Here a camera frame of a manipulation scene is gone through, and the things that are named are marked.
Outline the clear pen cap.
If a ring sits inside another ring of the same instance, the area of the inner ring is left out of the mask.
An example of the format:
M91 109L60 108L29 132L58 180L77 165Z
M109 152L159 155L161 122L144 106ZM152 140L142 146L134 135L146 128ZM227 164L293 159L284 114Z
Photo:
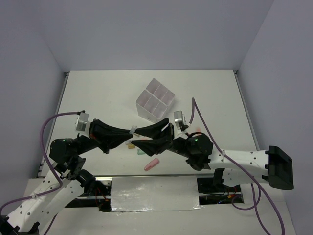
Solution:
M136 129L137 129L137 126L133 125L133 126L131 127L129 133L132 134L132 135L135 135L135 134L136 134L136 133L135 133L135 132L136 132Z

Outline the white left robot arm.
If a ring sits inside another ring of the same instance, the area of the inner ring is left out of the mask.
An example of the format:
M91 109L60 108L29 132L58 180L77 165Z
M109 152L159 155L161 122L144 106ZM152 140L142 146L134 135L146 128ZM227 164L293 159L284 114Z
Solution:
M0 218L2 235L37 235L39 227L53 220L69 202L81 194L96 192L100 182L83 169L83 153L99 148L108 154L132 138L134 129L119 129L99 120L88 122L74 139L55 139L50 145L51 170L20 206Z

